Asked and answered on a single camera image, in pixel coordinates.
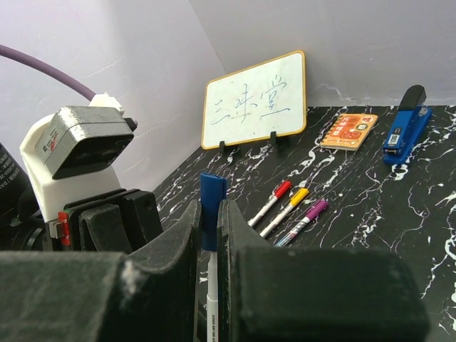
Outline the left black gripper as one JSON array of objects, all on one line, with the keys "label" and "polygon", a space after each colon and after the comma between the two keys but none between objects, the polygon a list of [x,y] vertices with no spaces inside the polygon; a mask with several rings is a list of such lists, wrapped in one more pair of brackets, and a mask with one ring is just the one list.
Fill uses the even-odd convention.
[{"label": "left black gripper", "polygon": [[1,149],[1,250],[131,253],[160,234],[155,196],[138,189],[68,202],[46,223],[25,171]]}]

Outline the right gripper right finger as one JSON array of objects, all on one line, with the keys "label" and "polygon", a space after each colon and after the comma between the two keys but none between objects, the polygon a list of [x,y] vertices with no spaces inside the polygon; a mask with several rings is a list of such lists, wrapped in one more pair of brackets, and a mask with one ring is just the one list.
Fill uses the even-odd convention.
[{"label": "right gripper right finger", "polygon": [[378,249],[274,247],[232,200],[218,216],[221,341],[424,341],[408,265]]}]

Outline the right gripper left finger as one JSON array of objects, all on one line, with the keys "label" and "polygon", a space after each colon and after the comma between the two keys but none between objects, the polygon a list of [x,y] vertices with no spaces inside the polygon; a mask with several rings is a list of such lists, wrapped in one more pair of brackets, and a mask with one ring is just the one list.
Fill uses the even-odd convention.
[{"label": "right gripper left finger", "polygon": [[193,341],[201,206],[132,254],[2,252],[3,341]]}]

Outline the white pen blue tip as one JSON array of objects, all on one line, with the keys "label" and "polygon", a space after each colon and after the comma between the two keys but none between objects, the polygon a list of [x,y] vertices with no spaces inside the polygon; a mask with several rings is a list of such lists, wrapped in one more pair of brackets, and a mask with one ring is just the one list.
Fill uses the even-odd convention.
[{"label": "white pen blue tip", "polygon": [[210,252],[207,270],[207,341],[219,341],[217,252]]}]

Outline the white pen magenta end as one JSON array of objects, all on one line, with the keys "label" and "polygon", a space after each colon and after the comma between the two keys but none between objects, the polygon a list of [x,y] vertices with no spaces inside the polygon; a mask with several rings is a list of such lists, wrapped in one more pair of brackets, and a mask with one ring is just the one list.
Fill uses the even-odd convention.
[{"label": "white pen magenta end", "polygon": [[295,227],[293,227],[289,232],[287,232],[286,235],[282,237],[281,240],[279,240],[274,246],[284,247],[288,245],[310,221],[311,220],[308,217],[304,217]]}]

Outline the white pen red tip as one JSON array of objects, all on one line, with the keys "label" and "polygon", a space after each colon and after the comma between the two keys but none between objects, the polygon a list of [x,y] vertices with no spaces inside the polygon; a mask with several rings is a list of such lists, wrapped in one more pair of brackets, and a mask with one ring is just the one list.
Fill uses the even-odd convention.
[{"label": "white pen red tip", "polygon": [[272,195],[267,203],[258,211],[258,213],[248,221],[248,225],[250,227],[254,227],[258,221],[274,206],[277,200],[278,197],[276,195]]}]

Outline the white pen yellow end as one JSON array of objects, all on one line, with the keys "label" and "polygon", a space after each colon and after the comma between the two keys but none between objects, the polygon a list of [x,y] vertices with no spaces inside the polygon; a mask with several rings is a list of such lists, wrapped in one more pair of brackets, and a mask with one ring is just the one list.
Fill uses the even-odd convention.
[{"label": "white pen yellow end", "polygon": [[284,218],[294,209],[292,204],[288,204],[269,224],[264,228],[259,235],[266,238],[275,228],[284,220]]}]

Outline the blue pen cap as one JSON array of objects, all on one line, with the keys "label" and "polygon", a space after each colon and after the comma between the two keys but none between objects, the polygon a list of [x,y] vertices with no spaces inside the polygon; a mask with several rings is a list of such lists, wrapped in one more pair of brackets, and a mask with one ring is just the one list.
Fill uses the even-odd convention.
[{"label": "blue pen cap", "polygon": [[219,205],[227,196],[227,180],[209,173],[202,173],[199,180],[202,207],[202,248],[215,252],[217,250]]}]

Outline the yellow pen cap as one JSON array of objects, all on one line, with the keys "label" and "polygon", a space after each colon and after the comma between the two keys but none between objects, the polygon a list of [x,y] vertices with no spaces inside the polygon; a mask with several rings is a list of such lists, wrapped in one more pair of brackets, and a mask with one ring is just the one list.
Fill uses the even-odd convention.
[{"label": "yellow pen cap", "polygon": [[309,190],[303,187],[300,187],[296,193],[290,198],[289,204],[292,207],[299,205],[302,200],[309,194]]}]

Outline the red pen cap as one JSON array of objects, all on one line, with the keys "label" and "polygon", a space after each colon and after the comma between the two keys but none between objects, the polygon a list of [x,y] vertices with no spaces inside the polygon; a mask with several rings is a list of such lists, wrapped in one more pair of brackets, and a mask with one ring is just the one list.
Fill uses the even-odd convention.
[{"label": "red pen cap", "polygon": [[275,190],[274,196],[279,199],[284,194],[286,194],[291,189],[292,183],[291,181],[287,180],[282,182]]}]

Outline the magenta pen cap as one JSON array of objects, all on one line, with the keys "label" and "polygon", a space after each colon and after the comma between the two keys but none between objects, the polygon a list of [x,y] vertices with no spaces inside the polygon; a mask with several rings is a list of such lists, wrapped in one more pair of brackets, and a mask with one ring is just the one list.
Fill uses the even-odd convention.
[{"label": "magenta pen cap", "polygon": [[319,200],[305,215],[305,218],[309,220],[315,219],[328,207],[328,202],[326,200]]}]

